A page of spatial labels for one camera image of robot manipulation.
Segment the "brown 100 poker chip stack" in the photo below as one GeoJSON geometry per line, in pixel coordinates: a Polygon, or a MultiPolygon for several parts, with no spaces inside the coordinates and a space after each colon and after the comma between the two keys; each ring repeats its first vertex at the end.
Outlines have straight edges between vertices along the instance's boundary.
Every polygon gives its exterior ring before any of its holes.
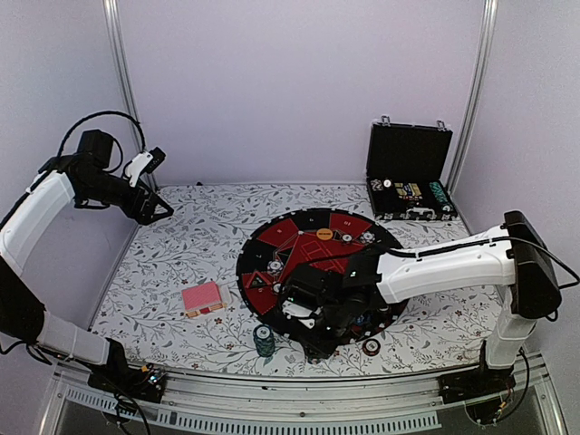
{"type": "Polygon", "coordinates": [[[376,356],[379,354],[381,350],[381,345],[376,339],[368,339],[365,340],[362,344],[362,351],[367,356],[376,356]]]}

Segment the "blue chip stack seat seven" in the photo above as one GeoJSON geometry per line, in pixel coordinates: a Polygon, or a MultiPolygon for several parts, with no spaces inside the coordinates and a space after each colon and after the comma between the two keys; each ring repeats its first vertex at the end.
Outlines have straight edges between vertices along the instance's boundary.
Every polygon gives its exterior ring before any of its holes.
{"type": "Polygon", "coordinates": [[[284,270],[284,263],[279,260],[269,261],[266,267],[268,274],[272,276],[279,276],[284,270]]]}

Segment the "orange big blind button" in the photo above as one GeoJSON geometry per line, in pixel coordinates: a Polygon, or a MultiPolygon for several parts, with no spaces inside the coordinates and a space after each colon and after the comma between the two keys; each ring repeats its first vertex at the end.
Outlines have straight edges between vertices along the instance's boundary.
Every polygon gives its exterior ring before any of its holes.
{"type": "Polygon", "coordinates": [[[334,232],[330,228],[319,228],[316,231],[316,236],[323,241],[331,240],[334,237],[334,232]]]}

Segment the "blue chip stack seat one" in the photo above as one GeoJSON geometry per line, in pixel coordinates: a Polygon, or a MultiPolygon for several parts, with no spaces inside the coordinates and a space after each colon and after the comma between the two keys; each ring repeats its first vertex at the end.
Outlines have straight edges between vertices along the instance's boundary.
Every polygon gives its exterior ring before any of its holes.
{"type": "Polygon", "coordinates": [[[360,241],[365,245],[371,245],[376,242],[376,236],[372,231],[364,231],[360,235],[360,241]]]}

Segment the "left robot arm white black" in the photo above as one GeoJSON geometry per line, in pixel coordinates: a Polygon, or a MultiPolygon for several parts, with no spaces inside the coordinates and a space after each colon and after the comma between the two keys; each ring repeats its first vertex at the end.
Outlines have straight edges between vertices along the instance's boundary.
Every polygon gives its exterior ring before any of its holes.
{"type": "Polygon", "coordinates": [[[141,226],[172,215],[172,207],[141,179],[163,162],[159,149],[144,150],[111,172],[115,139],[102,130],[82,133],[77,150],[57,154],[40,168],[33,184],[1,223],[1,331],[38,350],[74,360],[97,372],[116,393],[134,386],[134,373],[122,344],[73,323],[62,308],[41,302],[42,272],[48,287],[79,284],[74,268],[87,258],[81,251],[81,228],[66,235],[64,217],[74,209],[119,208],[141,226]]]}

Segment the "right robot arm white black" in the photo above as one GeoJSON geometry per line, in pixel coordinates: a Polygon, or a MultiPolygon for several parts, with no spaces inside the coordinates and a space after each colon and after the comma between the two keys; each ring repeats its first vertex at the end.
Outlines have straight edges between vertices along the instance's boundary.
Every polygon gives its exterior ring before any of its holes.
{"type": "Polygon", "coordinates": [[[309,253],[279,286],[282,312],[307,328],[300,337],[315,358],[331,352],[372,309],[456,288],[503,285],[502,311],[480,346],[478,367],[440,379],[444,390],[487,395],[513,384],[522,344],[562,303],[556,258],[519,211],[505,213],[503,223],[487,231],[424,248],[397,249],[370,230],[342,232],[339,240],[363,247],[353,254],[309,253]]]}

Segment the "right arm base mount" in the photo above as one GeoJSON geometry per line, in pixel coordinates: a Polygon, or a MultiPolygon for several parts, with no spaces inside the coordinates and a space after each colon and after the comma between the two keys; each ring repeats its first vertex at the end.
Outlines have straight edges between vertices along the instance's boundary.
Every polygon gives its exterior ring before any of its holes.
{"type": "Polygon", "coordinates": [[[513,367],[490,369],[482,362],[477,368],[443,374],[438,378],[439,395],[445,404],[467,401],[468,417],[479,425],[499,421],[514,398],[513,367]]]}

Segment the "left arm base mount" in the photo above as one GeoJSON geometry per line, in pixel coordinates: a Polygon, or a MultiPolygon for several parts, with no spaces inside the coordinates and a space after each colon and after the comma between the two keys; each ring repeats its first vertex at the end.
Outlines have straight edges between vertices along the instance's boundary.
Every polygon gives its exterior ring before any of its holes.
{"type": "Polygon", "coordinates": [[[161,403],[167,385],[167,372],[152,363],[140,368],[83,365],[91,371],[88,385],[92,388],[118,394],[126,392],[135,400],[161,403]]]}

